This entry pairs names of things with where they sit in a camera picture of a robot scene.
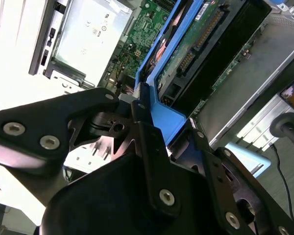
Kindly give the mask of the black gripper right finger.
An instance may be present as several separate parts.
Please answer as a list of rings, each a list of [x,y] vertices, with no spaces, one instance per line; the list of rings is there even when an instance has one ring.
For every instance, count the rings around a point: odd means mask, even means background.
[[[199,214],[212,235],[294,235],[294,221],[237,157],[224,147],[212,151],[204,133],[188,120],[188,167],[198,168],[207,188],[208,209]]]

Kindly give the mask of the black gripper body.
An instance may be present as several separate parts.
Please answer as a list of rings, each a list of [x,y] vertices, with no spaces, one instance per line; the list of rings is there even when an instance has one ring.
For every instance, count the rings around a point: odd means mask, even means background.
[[[142,161],[117,159],[57,192],[40,226],[42,235],[222,235],[204,178],[171,164],[181,199],[179,217],[149,208]]]

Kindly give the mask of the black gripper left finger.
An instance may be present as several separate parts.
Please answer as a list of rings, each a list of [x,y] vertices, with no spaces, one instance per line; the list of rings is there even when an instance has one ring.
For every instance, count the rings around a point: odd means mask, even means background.
[[[49,177],[68,153],[100,137],[112,138],[112,161],[127,155],[142,161],[149,208],[177,217],[171,163],[150,112],[150,86],[140,83],[132,102],[105,88],[39,101],[0,111],[0,165]]]

